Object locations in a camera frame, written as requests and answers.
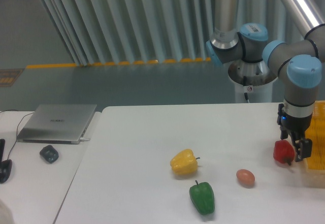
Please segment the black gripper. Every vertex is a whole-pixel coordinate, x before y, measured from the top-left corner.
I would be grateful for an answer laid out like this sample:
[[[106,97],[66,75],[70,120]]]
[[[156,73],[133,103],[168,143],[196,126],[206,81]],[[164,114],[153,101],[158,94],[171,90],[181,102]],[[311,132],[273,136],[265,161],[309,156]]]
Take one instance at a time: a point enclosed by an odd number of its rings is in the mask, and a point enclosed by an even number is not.
[[[309,158],[312,153],[312,140],[305,138],[305,131],[311,123],[313,105],[296,107],[280,103],[277,112],[277,124],[280,126],[280,139],[287,139],[290,134],[295,149],[295,162]]]

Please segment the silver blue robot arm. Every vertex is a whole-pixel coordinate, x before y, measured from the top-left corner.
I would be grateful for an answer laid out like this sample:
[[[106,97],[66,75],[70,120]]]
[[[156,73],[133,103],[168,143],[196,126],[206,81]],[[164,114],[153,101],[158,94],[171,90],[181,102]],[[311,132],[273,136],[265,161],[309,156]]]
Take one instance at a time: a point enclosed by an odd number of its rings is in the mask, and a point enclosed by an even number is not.
[[[278,106],[281,139],[291,139],[295,161],[312,154],[305,135],[310,126],[324,64],[324,16],[313,0],[281,0],[303,39],[294,44],[269,41],[267,29],[247,23],[236,29],[239,0],[215,0],[214,32],[206,43],[218,65],[235,63],[229,77],[242,86],[260,86],[280,79],[284,100]]]

